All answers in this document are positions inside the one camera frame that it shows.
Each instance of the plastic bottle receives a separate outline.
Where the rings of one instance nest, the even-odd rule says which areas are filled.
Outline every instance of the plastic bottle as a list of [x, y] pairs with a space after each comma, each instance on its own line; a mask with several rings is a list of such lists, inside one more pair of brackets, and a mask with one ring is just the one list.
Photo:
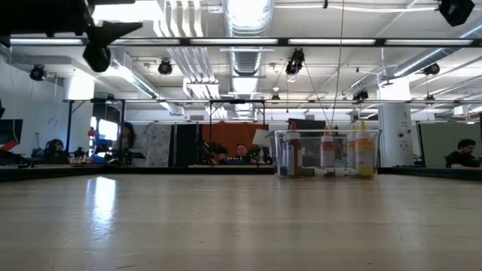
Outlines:
[[347, 152], [347, 162], [348, 162], [348, 168], [349, 169], [355, 169], [356, 168], [356, 131], [355, 131], [355, 125], [351, 126], [352, 132], [348, 134], [348, 143], [346, 145], [346, 148], [348, 150]]
[[374, 144], [370, 141], [370, 134], [365, 132], [365, 122], [361, 122], [360, 131], [356, 135], [356, 169], [358, 176], [370, 178], [375, 172]]
[[334, 173], [334, 144], [330, 132], [322, 136], [322, 143], [319, 146], [320, 166], [326, 172], [326, 176], [335, 176]]
[[286, 175], [290, 177], [302, 177], [304, 171], [301, 135], [299, 132], [296, 132], [294, 122], [291, 123], [291, 132], [286, 134], [285, 153]]

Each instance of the air duct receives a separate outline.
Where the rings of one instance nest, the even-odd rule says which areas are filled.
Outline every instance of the air duct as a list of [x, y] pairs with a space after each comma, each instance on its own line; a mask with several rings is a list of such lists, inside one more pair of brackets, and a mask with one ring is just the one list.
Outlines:
[[[227, 35], [237, 38], [254, 38], [268, 36], [273, 21], [274, 0], [223, 0], [224, 21]], [[239, 92], [237, 98], [251, 98], [258, 88], [263, 53], [232, 52], [230, 53], [230, 72], [232, 88]], [[245, 105], [237, 105], [239, 116], [249, 115]]]
[[[457, 31], [457, 34], [451, 35], [449, 38], [479, 38], [482, 36], [482, 17], [473, 20], [471, 23], [466, 23], [461, 26]], [[409, 59], [407, 62], [397, 65], [393, 69], [393, 77], [401, 78], [413, 74], [414, 72], [421, 71], [425, 67], [453, 54], [462, 48], [439, 48], [428, 49], [422, 53]]]

